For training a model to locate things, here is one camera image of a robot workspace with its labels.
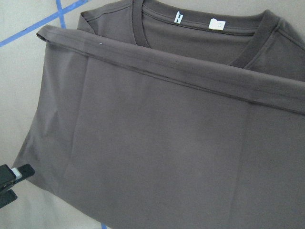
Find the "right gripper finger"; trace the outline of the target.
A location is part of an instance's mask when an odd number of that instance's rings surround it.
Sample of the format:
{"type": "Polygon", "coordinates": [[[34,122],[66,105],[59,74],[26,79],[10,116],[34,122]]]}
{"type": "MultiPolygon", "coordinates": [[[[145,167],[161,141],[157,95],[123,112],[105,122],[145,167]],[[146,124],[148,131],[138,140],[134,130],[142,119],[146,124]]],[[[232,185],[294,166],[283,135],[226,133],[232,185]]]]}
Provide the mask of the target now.
{"type": "Polygon", "coordinates": [[[0,195],[0,208],[3,208],[17,199],[17,195],[13,190],[8,190],[0,195]]]}
{"type": "Polygon", "coordinates": [[[4,193],[13,187],[15,184],[33,176],[35,170],[30,164],[25,164],[20,167],[9,168],[4,164],[0,166],[0,192],[4,193]]]}

